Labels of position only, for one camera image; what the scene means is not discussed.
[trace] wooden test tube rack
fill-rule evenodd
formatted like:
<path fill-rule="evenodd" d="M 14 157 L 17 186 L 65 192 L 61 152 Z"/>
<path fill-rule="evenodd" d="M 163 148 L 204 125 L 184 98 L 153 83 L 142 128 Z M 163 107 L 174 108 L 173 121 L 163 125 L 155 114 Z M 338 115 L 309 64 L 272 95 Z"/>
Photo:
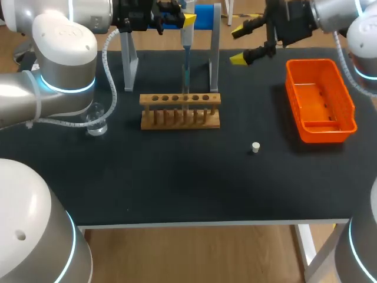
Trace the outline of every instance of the wooden test tube rack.
<path fill-rule="evenodd" d="M 218 106 L 220 93 L 203 94 L 140 94 L 140 105 L 144 106 L 141 118 L 142 130 L 182 130 L 220 128 Z M 164 109 L 164 106 L 175 109 Z M 161 107 L 152 110 L 151 106 Z M 208 106 L 201 110 L 195 106 Z"/>

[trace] black table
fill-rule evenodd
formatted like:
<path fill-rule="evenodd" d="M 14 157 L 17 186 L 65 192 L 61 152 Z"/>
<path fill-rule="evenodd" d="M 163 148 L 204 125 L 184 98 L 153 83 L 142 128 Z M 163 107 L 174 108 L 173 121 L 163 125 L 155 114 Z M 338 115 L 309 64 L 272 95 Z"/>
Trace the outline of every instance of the black table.
<path fill-rule="evenodd" d="M 0 131 L 0 157 L 36 170 L 78 225 L 347 219 L 377 176 L 377 115 L 349 87 L 358 132 L 338 145 L 300 141 L 285 90 L 291 58 L 335 50 L 289 49 L 250 67 L 220 53 L 220 130 L 141 131 L 140 93 L 181 91 L 181 51 L 140 51 L 133 93 L 123 91 L 120 52 L 109 53 L 119 104 L 103 137 L 36 124 Z M 27 54 L 22 68 L 30 69 Z M 206 51 L 194 51 L 191 92 L 209 91 Z M 95 99 L 110 105 L 100 57 Z M 262 147 L 248 154 L 251 142 Z"/>

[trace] orange plastic crate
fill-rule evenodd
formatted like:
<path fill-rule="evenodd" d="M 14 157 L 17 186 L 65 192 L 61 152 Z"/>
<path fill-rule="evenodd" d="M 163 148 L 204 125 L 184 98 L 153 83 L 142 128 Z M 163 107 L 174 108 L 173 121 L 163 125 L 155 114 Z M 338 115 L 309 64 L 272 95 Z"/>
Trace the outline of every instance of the orange plastic crate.
<path fill-rule="evenodd" d="M 286 88 L 305 143 L 342 143 L 357 131 L 355 106 L 332 60 L 288 61 Z"/>

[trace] wooden floor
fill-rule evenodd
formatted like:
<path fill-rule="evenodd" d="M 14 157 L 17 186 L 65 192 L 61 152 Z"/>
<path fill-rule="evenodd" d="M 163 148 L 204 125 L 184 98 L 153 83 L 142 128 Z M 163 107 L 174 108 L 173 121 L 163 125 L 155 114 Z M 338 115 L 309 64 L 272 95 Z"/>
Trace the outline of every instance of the wooden floor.
<path fill-rule="evenodd" d="M 264 0 L 235 0 L 234 13 L 263 12 Z M 230 32 L 244 19 L 235 18 L 233 26 L 221 26 L 221 48 L 254 48 L 266 36 L 262 28 L 248 37 L 233 40 Z M 178 31 L 133 34 L 138 50 L 181 49 Z M 14 72 L 14 48 L 25 40 L 0 26 L 0 73 Z M 101 48 L 105 35 L 97 35 Z M 210 46 L 210 34 L 197 32 L 194 48 Z M 292 47 L 333 47 L 330 35 L 320 31 Z M 119 50 L 115 41 L 111 50 Z M 312 225 L 319 249 L 332 231 L 332 225 Z M 298 283 L 303 282 L 292 227 L 255 226 L 222 228 L 164 228 L 89 231 L 86 235 L 93 255 L 93 283 Z M 326 283 L 335 282 L 330 275 Z"/>

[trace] white spiral cable wrap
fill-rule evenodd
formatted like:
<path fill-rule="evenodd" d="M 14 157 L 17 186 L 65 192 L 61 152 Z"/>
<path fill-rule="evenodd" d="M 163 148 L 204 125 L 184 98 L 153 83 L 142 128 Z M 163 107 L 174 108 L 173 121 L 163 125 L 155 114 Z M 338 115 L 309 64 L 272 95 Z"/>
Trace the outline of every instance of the white spiral cable wrap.
<path fill-rule="evenodd" d="M 338 32 L 335 31 L 333 33 L 333 36 L 334 36 L 334 40 L 335 40 L 335 44 L 336 44 L 336 50 L 338 52 L 338 57 L 339 57 L 339 61 L 340 61 L 340 64 L 342 66 L 342 69 L 343 69 L 343 72 L 345 73 L 348 81 L 352 84 L 352 86 L 358 90 L 360 93 L 366 95 L 366 96 L 369 96 L 369 97 L 377 97 L 377 94 L 374 94 L 374 93 L 371 93 L 370 91 L 362 88 L 356 81 L 355 79 L 353 78 L 352 74 L 350 73 L 349 69 L 348 69 L 348 66 L 347 66 L 347 62 L 346 62 L 346 59 L 344 57 L 344 54 L 343 54 L 343 50 L 342 50 L 342 46 L 340 44 L 340 41 L 339 41 L 339 37 L 338 37 Z"/>
<path fill-rule="evenodd" d="M 103 122 L 106 120 L 115 110 L 115 107 L 117 106 L 117 89 L 114 84 L 113 77 L 111 76 L 110 69 L 108 67 L 108 62 L 107 62 L 107 50 L 108 46 L 113 40 L 113 38 L 119 34 L 119 29 L 114 30 L 112 33 L 110 33 L 106 39 L 104 48 L 102 49 L 102 63 L 105 69 L 106 77 L 107 80 L 110 84 L 111 88 L 111 93 L 113 94 L 113 100 L 111 102 L 110 108 L 107 110 L 107 112 L 100 118 L 91 121 L 91 122 L 86 122 L 86 123 L 72 123 L 72 122 L 66 122 L 66 121 L 59 121 L 59 120 L 54 120 L 54 119 L 39 119 L 37 122 L 39 123 L 48 123 L 48 124 L 54 124 L 54 125 L 59 125 L 59 126 L 65 126 L 65 127 L 72 127 L 72 128 L 85 128 L 85 127 L 90 127 L 95 124 L 98 124 L 100 122 Z"/>

